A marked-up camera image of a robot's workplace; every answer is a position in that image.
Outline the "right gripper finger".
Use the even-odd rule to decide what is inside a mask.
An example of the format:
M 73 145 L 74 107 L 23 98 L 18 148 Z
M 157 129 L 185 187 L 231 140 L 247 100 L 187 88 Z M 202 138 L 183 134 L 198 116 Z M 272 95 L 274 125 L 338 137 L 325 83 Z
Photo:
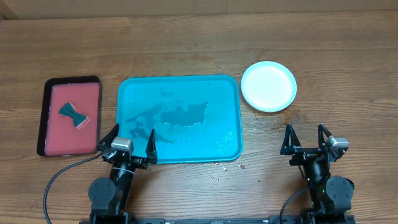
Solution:
M 326 126 L 323 123 L 320 123 L 318 125 L 318 147 L 322 148 L 322 149 L 326 149 L 327 147 L 329 147 L 330 146 L 330 141 L 329 141 L 330 136 L 331 136 L 331 133 L 326 128 Z
M 297 151 L 301 150 L 300 141 L 292 127 L 289 123 L 285 129 L 285 136 L 280 150 L 281 154 L 295 154 Z

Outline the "light blue plate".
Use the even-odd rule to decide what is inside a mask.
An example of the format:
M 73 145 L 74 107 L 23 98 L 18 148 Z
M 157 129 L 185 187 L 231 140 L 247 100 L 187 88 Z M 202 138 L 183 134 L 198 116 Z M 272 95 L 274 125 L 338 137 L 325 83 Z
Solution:
M 275 113 L 292 104 L 297 95 L 297 82 L 287 67 L 277 62 L 262 61 L 243 73 L 241 93 L 254 109 Z

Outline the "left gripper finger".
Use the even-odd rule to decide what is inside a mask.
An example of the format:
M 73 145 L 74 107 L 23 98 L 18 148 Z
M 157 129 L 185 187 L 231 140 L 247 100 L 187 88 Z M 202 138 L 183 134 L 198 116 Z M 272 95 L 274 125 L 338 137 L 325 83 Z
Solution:
M 106 148 L 111 147 L 111 143 L 118 136 L 119 124 L 116 123 L 113 129 L 98 143 L 98 150 L 104 151 Z
M 152 129 L 146 147 L 147 162 L 151 164 L 157 163 L 157 151 L 155 146 L 155 129 Z

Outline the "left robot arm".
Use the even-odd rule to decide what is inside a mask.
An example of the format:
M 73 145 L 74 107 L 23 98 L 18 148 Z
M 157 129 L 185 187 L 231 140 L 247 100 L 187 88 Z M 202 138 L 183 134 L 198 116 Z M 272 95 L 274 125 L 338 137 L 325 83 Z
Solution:
M 131 212 L 125 211 L 136 169 L 148 169 L 157 163 L 155 131 L 152 130 L 146 146 L 146 157 L 133 154 L 132 140 L 118 136 L 119 124 L 98 143 L 103 161 L 112 165 L 108 177 L 94 180 L 89 189 L 91 213 L 89 224 L 133 224 L 139 221 Z

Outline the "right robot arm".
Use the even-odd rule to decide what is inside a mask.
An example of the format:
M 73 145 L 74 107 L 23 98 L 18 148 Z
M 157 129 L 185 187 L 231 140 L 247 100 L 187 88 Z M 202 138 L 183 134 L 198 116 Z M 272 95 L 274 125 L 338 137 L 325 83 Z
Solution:
M 279 212 L 279 223 L 354 223 L 354 217 L 346 212 L 351 209 L 354 194 L 353 181 L 330 173 L 331 163 L 340 159 L 348 150 L 345 137 L 336 137 L 325 127 L 318 125 L 318 147 L 304 148 L 288 124 L 280 154 L 291 156 L 291 166 L 297 166 L 307 186 L 294 193 L 283 204 Z M 308 192 L 311 207 L 304 208 L 299 215 L 285 217 L 287 205 L 298 195 Z

